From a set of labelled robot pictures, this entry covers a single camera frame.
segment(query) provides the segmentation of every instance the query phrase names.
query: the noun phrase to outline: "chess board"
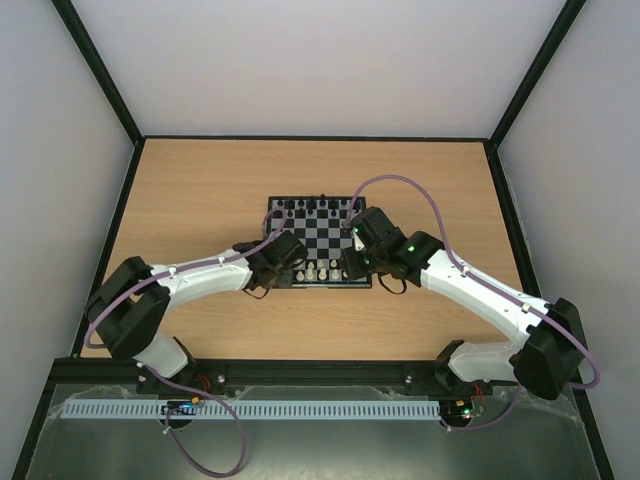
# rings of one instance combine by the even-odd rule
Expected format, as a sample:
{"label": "chess board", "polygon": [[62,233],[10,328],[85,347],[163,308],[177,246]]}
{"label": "chess board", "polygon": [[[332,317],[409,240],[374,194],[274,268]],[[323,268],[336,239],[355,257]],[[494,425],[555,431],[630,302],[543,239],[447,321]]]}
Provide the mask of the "chess board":
{"label": "chess board", "polygon": [[[284,222],[285,230],[290,230],[307,247],[306,261],[290,271],[284,271],[274,288],[329,287],[329,288],[370,288],[371,276],[349,280],[340,268],[340,254],[353,245],[349,231],[343,228],[347,218],[351,197],[282,196],[269,197],[267,211],[275,207],[285,209],[284,218],[280,212],[267,223],[271,233]],[[354,205],[354,215],[366,208],[364,197],[358,197]]]}

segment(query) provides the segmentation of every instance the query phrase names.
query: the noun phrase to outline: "white wall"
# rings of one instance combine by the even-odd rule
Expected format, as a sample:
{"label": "white wall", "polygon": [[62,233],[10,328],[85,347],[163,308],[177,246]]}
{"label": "white wall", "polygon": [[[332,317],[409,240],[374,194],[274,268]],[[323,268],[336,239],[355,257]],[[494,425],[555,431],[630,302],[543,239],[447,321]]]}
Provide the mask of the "white wall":
{"label": "white wall", "polygon": [[543,292],[576,303],[604,368],[589,398],[620,479],[640,475],[638,19],[588,1],[501,148]]}
{"label": "white wall", "polygon": [[48,0],[0,4],[0,478],[69,354],[132,146]]}
{"label": "white wall", "polygon": [[489,136],[564,0],[75,0],[145,134]]}

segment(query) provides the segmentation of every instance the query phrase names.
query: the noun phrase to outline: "black metal frame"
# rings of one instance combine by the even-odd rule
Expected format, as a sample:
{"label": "black metal frame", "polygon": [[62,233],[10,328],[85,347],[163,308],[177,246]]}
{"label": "black metal frame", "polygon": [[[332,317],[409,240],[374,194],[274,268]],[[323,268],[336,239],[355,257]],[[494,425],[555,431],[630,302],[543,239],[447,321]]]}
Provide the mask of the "black metal frame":
{"label": "black metal frame", "polygon": [[[129,170],[114,212],[107,239],[100,257],[99,265],[91,287],[93,293],[102,283],[107,263],[113,249],[118,228],[135,178],[145,140],[148,138],[181,139],[234,139],[234,140],[326,140],[326,141],[377,141],[377,142],[481,142],[484,145],[487,161],[496,189],[500,209],[513,251],[518,275],[526,293],[539,296],[540,288],[535,278],[529,251],[522,228],[515,211],[513,199],[498,155],[498,147],[513,125],[516,117],[535,88],[555,51],[568,33],[586,0],[567,0],[551,31],[547,35],[533,63],[509,103],[502,119],[491,139],[486,138],[446,138],[446,137],[316,137],[316,136],[143,136],[135,124],[113,79],[93,44],[86,28],[82,24],[71,0],[51,0],[71,36],[82,52],[96,80],[102,87],[116,115],[125,128],[135,150]],[[575,326],[579,337],[582,326]],[[59,384],[132,384],[137,377],[137,369],[131,362],[116,362],[110,359],[77,358],[82,348],[82,339],[87,328],[87,319],[82,318],[69,358],[56,359],[45,385],[40,402],[27,434],[22,452],[16,464],[13,479],[26,476],[38,435],[52,399],[53,391]],[[416,373],[424,370],[433,362],[292,362],[292,361],[242,361],[242,360],[198,360],[209,365],[212,371],[220,370],[229,385],[248,383],[296,384],[296,385],[370,385],[404,388],[407,393],[420,393],[420,382],[407,383],[406,378],[419,377]],[[584,391],[574,391],[576,403],[585,423],[587,436],[595,457],[596,465],[603,480],[613,479],[606,451],[598,433],[589,400]]]}

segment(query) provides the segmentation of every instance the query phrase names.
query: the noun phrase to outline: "wooden table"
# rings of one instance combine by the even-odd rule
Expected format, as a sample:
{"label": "wooden table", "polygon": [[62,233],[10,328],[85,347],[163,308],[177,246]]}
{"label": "wooden table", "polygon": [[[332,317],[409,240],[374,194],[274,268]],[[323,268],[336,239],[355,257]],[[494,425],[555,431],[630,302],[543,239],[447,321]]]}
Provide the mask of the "wooden table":
{"label": "wooden table", "polygon": [[[107,275],[134,255],[179,263],[257,240],[270,195],[352,195],[384,173],[422,184],[456,252],[519,288],[480,143],[147,140]],[[407,236],[439,236],[429,204],[409,185],[380,182],[363,195]],[[274,290],[260,301],[217,294],[173,310],[161,329],[196,358],[428,360],[451,340],[503,339],[445,297],[413,286],[394,296],[377,283],[371,290]],[[95,355],[105,351],[83,352]]]}

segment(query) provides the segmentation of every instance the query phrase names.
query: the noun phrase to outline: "robotic arm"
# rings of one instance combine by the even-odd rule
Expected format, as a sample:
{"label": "robotic arm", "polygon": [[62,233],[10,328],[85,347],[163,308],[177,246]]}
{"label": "robotic arm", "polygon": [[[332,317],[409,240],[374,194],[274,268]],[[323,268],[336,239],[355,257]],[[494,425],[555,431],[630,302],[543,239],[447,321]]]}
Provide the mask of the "robotic arm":
{"label": "robotic arm", "polygon": [[[472,268],[427,233],[407,238],[377,207],[361,212],[349,228],[354,246],[343,250],[340,262],[350,278],[375,273],[389,290],[383,277],[391,275],[402,282],[399,293],[406,290],[407,281],[433,290],[508,338],[493,344],[462,340],[449,344],[435,361],[437,380],[445,388],[475,380],[517,381],[552,400],[577,372],[586,350],[540,318],[548,317],[570,332],[579,320],[570,302],[560,298],[552,305],[514,290]],[[140,257],[126,260],[89,299],[86,315],[91,326],[85,340],[95,330],[112,358],[134,358],[164,378],[188,383],[187,366],[193,366],[193,359],[177,339],[158,332],[163,316],[205,295],[269,288],[282,270],[307,256],[304,245],[289,231],[263,244],[239,243],[215,257],[179,265],[147,265]],[[130,298],[132,288],[138,290],[135,301]],[[517,304],[509,296],[517,298]]]}
{"label": "robotic arm", "polygon": [[[559,299],[554,305],[541,298],[514,290],[455,257],[458,269],[437,238],[424,232],[405,237],[377,207],[370,207],[353,218],[350,228],[354,246],[342,253],[342,266],[349,278],[366,273],[378,275],[380,283],[390,274],[402,282],[438,292],[463,305],[500,330],[507,342],[476,345],[452,342],[438,357],[442,369],[439,380],[518,381],[527,390],[553,400],[577,371],[584,358],[560,332],[529,310],[536,309],[554,319],[566,330],[579,319],[570,302]],[[469,272],[488,282],[487,288],[474,281]],[[506,292],[522,302],[518,307],[500,295]]]}
{"label": "robotic arm", "polygon": [[[158,332],[168,311],[212,293],[267,288],[282,269],[307,257],[305,246],[289,231],[255,251],[259,244],[238,243],[215,257],[179,265],[147,265],[140,257],[129,258],[91,296],[87,318],[94,323],[123,292],[153,279],[136,292],[136,301],[122,301],[94,327],[115,360],[134,358],[171,378],[192,359],[177,339]],[[251,250],[255,253],[246,255]]]}

